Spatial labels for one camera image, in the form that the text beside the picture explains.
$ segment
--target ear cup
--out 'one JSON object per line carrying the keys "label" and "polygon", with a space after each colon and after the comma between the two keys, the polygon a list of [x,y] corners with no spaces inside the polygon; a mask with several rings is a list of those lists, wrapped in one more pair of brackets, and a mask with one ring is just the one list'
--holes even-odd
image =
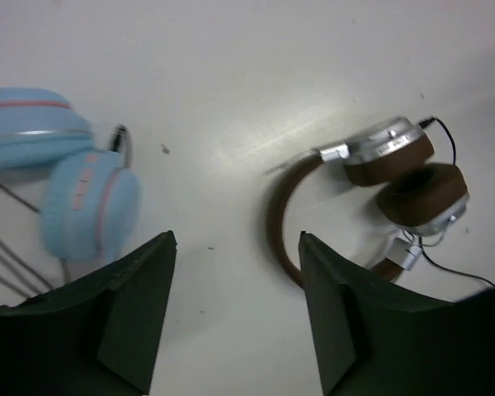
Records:
{"label": "ear cup", "polygon": [[435,153],[426,135],[399,150],[367,163],[344,164],[350,183],[368,187],[391,182],[420,167]]}
{"label": "ear cup", "polygon": [[57,165],[41,210],[42,240],[56,257],[114,257],[137,218],[137,177],[113,152],[75,154]]}
{"label": "ear cup", "polygon": [[384,215],[402,227],[427,224],[468,194],[456,165],[428,163],[388,184],[376,196]]}
{"label": "ear cup", "polygon": [[[19,135],[37,131],[61,133]],[[59,94],[39,88],[0,89],[0,170],[41,166],[92,149],[90,124]]]}

